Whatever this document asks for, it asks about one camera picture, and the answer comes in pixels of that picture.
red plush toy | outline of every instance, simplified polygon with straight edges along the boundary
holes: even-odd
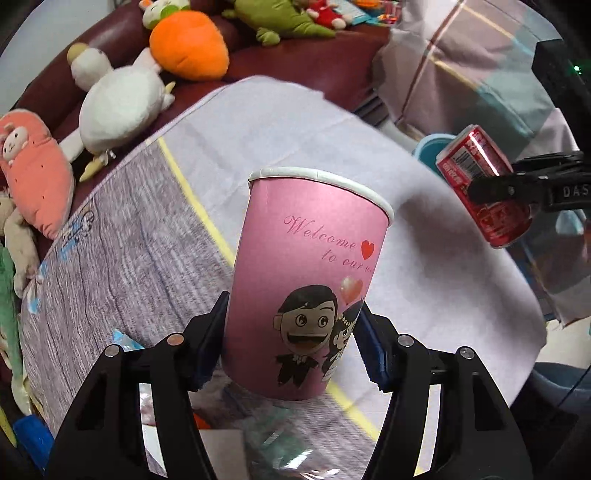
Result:
[[[332,28],[334,30],[343,30],[349,19],[346,16],[339,15],[337,12],[332,10],[332,7],[327,0],[317,0],[316,2],[310,2],[310,5],[306,9],[306,13],[314,20],[314,23],[322,25],[326,28]]]

green dinosaur plush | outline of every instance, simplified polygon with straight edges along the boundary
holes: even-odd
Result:
[[[14,263],[8,248],[0,245],[0,351],[6,355],[12,373],[22,376],[18,341],[17,307],[14,302]]]
[[[13,278],[14,263],[8,248],[0,245],[0,355],[12,370],[11,389],[14,401],[25,415],[30,415],[31,405],[25,389],[26,373],[18,336],[18,311]]]
[[[334,38],[335,31],[317,25],[304,11],[298,12],[291,0],[236,0],[234,9],[224,10],[225,18],[239,18],[256,30],[264,47],[277,45],[281,38]]]

red soda can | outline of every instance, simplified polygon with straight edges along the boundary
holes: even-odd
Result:
[[[437,155],[437,168],[493,248],[505,248],[531,225],[529,205],[514,200],[476,205],[468,198],[475,178],[513,172],[511,164],[480,125],[469,125]]]

red heart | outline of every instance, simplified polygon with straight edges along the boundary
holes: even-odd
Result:
[[[370,244],[367,240],[363,240],[363,242],[361,242],[361,255],[363,255],[365,260],[374,254],[374,248],[375,245]]]

screw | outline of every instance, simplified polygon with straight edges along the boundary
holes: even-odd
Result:
[[[476,354],[474,353],[474,350],[472,350],[470,347],[463,346],[462,348],[460,348],[460,355],[464,357],[466,360],[472,360]]]
[[[166,341],[170,346],[177,346],[184,342],[184,336],[180,333],[173,333]]]
[[[105,354],[105,356],[112,358],[115,355],[117,355],[120,351],[121,348],[119,347],[119,345],[109,345],[107,348],[105,348],[105,351],[103,353]]]
[[[410,335],[400,335],[398,337],[398,344],[405,347],[413,346],[414,339]]]

